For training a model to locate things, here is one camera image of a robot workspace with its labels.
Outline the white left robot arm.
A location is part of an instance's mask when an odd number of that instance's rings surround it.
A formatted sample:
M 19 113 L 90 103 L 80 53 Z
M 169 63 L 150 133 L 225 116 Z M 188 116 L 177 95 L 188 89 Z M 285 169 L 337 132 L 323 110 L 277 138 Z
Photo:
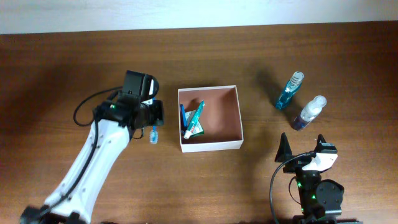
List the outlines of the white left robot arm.
M 109 89 L 93 109 L 90 133 L 66 176 L 40 208 L 25 208 L 20 223 L 90 223 L 98 194 L 134 133 L 164 124 L 159 87 L 152 75 L 128 70 L 123 86 Z

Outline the green toothpaste tube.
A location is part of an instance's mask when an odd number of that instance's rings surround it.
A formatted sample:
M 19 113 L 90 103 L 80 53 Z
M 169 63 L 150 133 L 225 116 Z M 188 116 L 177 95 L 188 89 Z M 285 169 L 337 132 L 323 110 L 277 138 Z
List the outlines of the green toothpaste tube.
M 195 127 L 200 119 L 201 112 L 202 112 L 204 106 L 205 106 L 205 101 L 202 100 L 199 107 L 197 108 L 196 112 L 193 114 L 193 117 L 190 120 L 187 130 L 185 131 L 185 134 L 184 134 L 185 139 L 189 139 L 190 136 L 193 134 L 193 131 L 195 130 Z

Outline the clear spray bottle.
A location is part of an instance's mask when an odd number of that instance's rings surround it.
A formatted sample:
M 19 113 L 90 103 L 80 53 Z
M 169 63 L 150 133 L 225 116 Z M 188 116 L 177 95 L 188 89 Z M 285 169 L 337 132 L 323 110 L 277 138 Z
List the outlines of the clear spray bottle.
M 300 131 L 308 126 L 322 112 L 326 104 L 327 100 L 324 96 L 318 95 L 314 97 L 294 119 L 293 129 Z

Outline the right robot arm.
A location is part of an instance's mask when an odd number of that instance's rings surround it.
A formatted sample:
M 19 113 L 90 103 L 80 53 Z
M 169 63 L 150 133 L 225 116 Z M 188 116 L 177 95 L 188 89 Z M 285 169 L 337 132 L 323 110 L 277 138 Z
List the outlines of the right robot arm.
M 329 170 L 338 157 L 332 143 L 327 143 L 319 134 L 314 150 L 293 155 L 287 136 L 281 134 L 275 161 L 280 166 L 274 171 L 294 174 L 299 194 L 301 215 L 292 218 L 293 223 L 336 223 L 341 215 L 344 187 L 334 180 L 322 179 L 322 173 Z

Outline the blue toothbrush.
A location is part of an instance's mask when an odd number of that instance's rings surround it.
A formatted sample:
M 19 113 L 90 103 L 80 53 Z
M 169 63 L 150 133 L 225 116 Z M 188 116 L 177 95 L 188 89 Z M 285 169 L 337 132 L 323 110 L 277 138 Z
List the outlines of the blue toothbrush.
M 157 144 L 159 140 L 159 134 L 156 130 L 156 125 L 152 126 L 152 130 L 150 131 L 150 143 L 151 144 Z

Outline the green white sachet packet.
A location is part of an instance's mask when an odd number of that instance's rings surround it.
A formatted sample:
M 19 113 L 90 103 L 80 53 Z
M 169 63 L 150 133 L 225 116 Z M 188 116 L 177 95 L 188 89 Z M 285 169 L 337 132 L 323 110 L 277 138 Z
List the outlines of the green white sachet packet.
M 195 112 L 196 112 L 196 111 L 193 110 L 193 111 L 187 111 L 187 112 L 185 113 L 186 120 L 187 120 L 187 126 L 189 126 L 189 123 L 191 122 L 191 120 L 192 120 L 192 118 L 193 118 Z M 194 129 L 193 132 L 192 132 L 192 137 L 200 136 L 200 135 L 203 135 L 204 133 L 205 133 L 205 132 L 204 132 L 202 126 L 201 126 L 201 123 L 198 121 L 198 122 L 197 122 L 197 125 L 195 126 L 195 129 Z

